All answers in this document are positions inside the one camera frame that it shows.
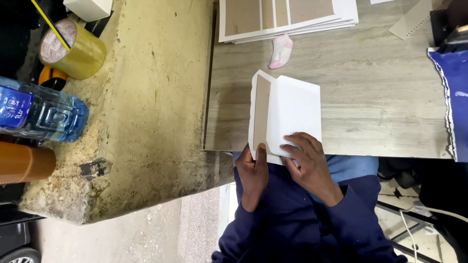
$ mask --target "sleeve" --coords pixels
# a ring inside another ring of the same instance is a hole
[[[234,221],[227,225],[223,235],[219,238],[219,249],[211,259],[214,263],[238,262],[252,244],[257,235],[259,225],[265,215],[266,204],[260,201],[257,210],[250,213],[239,204],[235,212]]]
[[[341,187],[344,198],[335,206],[326,207],[331,229],[338,242],[355,251],[361,262],[405,263],[386,239],[374,210],[370,211],[351,186]]]

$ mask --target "white box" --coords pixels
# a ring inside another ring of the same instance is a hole
[[[63,4],[86,22],[110,16],[112,0],[64,0]]]

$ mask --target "navy blue sweatshirt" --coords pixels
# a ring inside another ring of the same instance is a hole
[[[340,182],[343,200],[327,207],[294,182],[284,166],[269,163],[268,168],[268,185],[256,211],[247,212],[239,204],[213,262],[408,261],[395,254],[378,223],[376,176]],[[243,188],[236,168],[234,177],[240,202]]]

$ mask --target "clear packing tape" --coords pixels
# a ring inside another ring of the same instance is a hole
[[[72,20],[60,20],[56,27],[70,44],[70,51],[49,30],[41,41],[41,62],[77,80],[85,80],[96,74],[106,57],[104,42]]]

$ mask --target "sock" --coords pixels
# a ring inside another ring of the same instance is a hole
[[[291,50],[293,49],[293,41],[288,34],[280,35],[273,39],[273,56],[269,67],[271,69],[281,68],[288,62]]]

